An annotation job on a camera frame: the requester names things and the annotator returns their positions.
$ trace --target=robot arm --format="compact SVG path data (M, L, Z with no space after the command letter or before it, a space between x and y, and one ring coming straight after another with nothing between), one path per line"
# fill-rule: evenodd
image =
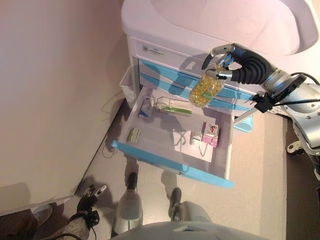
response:
M212 49L204 60L202 69L206 69L214 57L222 54L217 65L226 70L209 69L207 73L218 79L261 85L266 93L264 96L257 94L253 97L252 100L257 102L254 107L264 113L276 104L283 105L293 120L293 129L305 152L320 156L320 85L304 83L306 76L303 74L291 76L257 53L236 43ZM232 62L239 63L241 68L229 70ZM314 102L292 104L304 100Z

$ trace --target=robotic hand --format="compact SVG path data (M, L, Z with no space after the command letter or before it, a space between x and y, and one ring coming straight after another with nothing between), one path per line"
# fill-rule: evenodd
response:
M202 69L206 69L214 57L222 54L217 65L225 70L208 69L207 73L218 79L261 85L266 92L252 98L256 102L254 107L264 113L274 106L282 106L292 118L294 132L302 148L310 156L315 168L314 173L320 181L319 82L302 72L290 75L257 53L236 43L213 48L204 60ZM230 70L229 65L233 62L240 64L241 68ZM304 83L306 76L316 84Z
M72 215L68 225L55 232L49 238L43 240L86 240L89 237L90 229L96 236L93 226L100 221L98 212L92 211L93 206L98 201L98 197L107 189L106 185L96 190L94 185L90 185L83 193L76 207L76 214Z

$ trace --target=white wall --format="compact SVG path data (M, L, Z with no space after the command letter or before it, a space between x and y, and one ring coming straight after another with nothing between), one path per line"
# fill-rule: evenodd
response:
M117 0L0 0L0 215L73 195L122 99Z

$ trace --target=blue drawer handle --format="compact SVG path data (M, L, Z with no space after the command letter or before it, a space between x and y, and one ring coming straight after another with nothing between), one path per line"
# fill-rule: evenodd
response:
M164 166L167 168L170 168L174 170L175 172L179 172L182 174L182 176L185 176L190 179L198 180L204 183L212 184L212 185L218 185L224 188L233 188L234 183L232 181L229 181L227 179L224 179L222 177L210 174L205 171L201 171L199 169L196 169L191 166L187 166L181 163L177 163L174 161L171 161L167 158L164 158L162 156L155 155L153 153L141 150L139 148L130 146L128 144L124 144L118 141L112 141L112 146L116 149L119 149L120 151L124 153L128 153L139 160L142 160L146 163L155 165L155 166Z

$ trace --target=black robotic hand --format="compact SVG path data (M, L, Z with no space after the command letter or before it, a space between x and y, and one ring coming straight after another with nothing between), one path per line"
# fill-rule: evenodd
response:
M106 188L107 186L103 185L95 194L93 194L96 188L94 185L90 185L84 191L83 196L76 207L76 214L69 219L69 223L76 218L82 217L85 219L88 229L97 225L100 221L99 214L97 211L92 211L92 208L97 203L98 197L106 190Z
M220 54L224 54L224 56L219 59L217 65L227 70L216 72L218 79L231 80L242 84L260 85L276 70L276 67L271 65L262 56L236 43L213 48L204 60L201 69L206 69L210 61ZM240 64L241 68L229 70L228 66L233 62Z

